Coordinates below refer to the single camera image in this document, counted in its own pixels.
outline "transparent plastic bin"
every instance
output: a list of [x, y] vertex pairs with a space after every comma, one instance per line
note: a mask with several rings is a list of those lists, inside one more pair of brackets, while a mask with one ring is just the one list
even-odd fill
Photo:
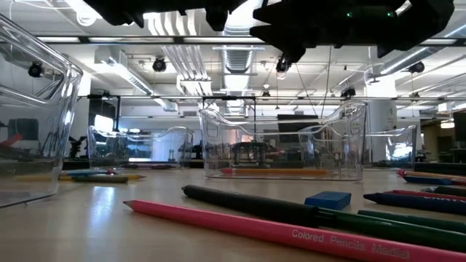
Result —
[[187, 168], [191, 161], [193, 136], [193, 131], [186, 127], [171, 127], [150, 135], [100, 132], [90, 127], [90, 166]]
[[[0, 207], [53, 195], [82, 71], [0, 15]], [[42, 68], [40, 77], [35, 75]]]
[[417, 126], [366, 134], [366, 167], [414, 168]]
[[[346, 102], [324, 119], [266, 122], [230, 122], [217, 111], [203, 109], [206, 176], [360, 180], [366, 106], [364, 102]], [[304, 128], [278, 131], [291, 124]]]
[[128, 138], [122, 132], [104, 132], [90, 126], [87, 130], [90, 168], [116, 168], [128, 162]]

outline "blue colored pencil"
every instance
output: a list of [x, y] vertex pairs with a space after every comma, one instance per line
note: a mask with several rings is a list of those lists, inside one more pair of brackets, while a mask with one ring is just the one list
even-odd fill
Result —
[[382, 205], [466, 215], [465, 200], [440, 199], [427, 196], [405, 196], [386, 193], [365, 194], [364, 198]]

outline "yellow colored pencil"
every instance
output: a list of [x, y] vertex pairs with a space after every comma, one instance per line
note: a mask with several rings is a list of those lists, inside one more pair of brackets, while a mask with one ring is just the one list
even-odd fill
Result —
[[[114, 178], [128, 178], [129, 180], [139, 180], [142, 178], [146, 178], [143, 175], [105, 175], [105, 176], [111, 176]], [[19, 181], [47, 181], [50, 180], [51, 177], [48, 175], [17, 175], [15, 176], [16, 180]], [[61, 175], [59, 177], [60, 181], [73, 181], [73, 177], [67, 176], [67, 175]]]

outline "ceiling duct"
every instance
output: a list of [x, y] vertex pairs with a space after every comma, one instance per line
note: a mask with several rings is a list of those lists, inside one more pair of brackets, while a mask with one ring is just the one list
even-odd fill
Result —
[[[249, 29], [254, 26], [253, 11], [259, 8], [262, 0], [248, 0], [226, 20], [224, 36], [249, 36]], [[222, 51], [224, 67], [224, 84], [228, 90], [228, 95], [244, 95], [249, 84], [248, 74], [252, 69], [252, 62], [256, 51], [234, 49], [238, 46], [227, 46], [228, 49]], [[226, 110], [228, 113], [243, 114], [243, 101], [227, 101]]]
[[[113, 52], [110, 47], [101, 46], [95, 51], [94, 63], [104, 63], [108, 65], [108, 69], [114, 72], [116, 75], [122, 77], [127, 82], [131, 83], [132, 86], [140, 90], [146, 95], [159, 95], [151, 88], [151, 85], [147, 83], [142, 76], [128, 68], [127, 56], [123, 51], [119, 51], [118, 54]], [[155, 102], [163, 107], [164, 111], [177, 112], [178, 104], [159, 98], [154, 99]]]

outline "wooden table surface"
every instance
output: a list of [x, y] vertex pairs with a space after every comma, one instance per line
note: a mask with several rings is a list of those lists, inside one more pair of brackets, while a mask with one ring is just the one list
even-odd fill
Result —
[[365, 171], [362, 182], [204, 179], [203, 170], [127, 171], [147, 175], [127, 185], [61, 182], [48, 199], [0, 209], [0, 261], [347, 261], [330, 255], [201, 229], [133, 213], [125, 200], [239, 214], [187, 199], [187, 184], [304, 202], [321, 191], [352, 193], [351, 207], [466, 222], [458, 215], [377, 205], [363, 194], [419, 190], [394, 171]]

